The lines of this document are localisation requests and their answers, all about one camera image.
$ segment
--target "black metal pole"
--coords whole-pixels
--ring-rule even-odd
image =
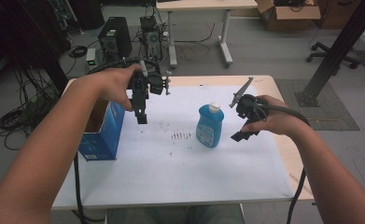
[[[364,31],[365,0],[361,0],[304,91],[295,93],[300,106],[316,106],[316,97]]]

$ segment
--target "table leg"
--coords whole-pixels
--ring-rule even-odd
[[[228,33],[228,27],[229,27],[229,19],[231,16],[231,10],[227,9],[225,11],[225,19],[223,22],[223,29],[222,29],[222,36],[219,36],[219,44],[223,52],[223,56],[225,57],[226,61],[226,67],[229,67],[229,65],[232,64],[232,56],[229,52],[228,45],[226,44],[226,34]]]
[[[172,68],[176,68],[177,61],[176,61],[176,53],[175,53],[175,42],[174,42],[174,34],[173,34],[173,24],[171,23],[171,14],[172,11],[168,11],[168,53],[170,55],[170,66]]]

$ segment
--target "cardboard box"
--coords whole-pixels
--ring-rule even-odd
[[[321,29],[343,29],[360,0],[317,0],[321,19],[315,24]]]
[[[307,0],[302,7],[276,7],[272,0],[257,0],[260,20],[270,31],[306,30],[311,20],[319,20],[319,7]]]
[[[97,101],[78,148],[87,161],[116,159],[124,113],[121,105]]]

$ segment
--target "blue bottle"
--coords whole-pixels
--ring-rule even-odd
[[[207,147],[216,147],[222,131],[222,121],[225,117],[220,105],[216,102],[203,105],[199,109],[200,120],[197,124],[196,137]]]

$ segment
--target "blue cardboard box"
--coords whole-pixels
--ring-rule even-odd
[[[124,113],[121,105],[97,101],[78,148],[86,161],[116,159]]]

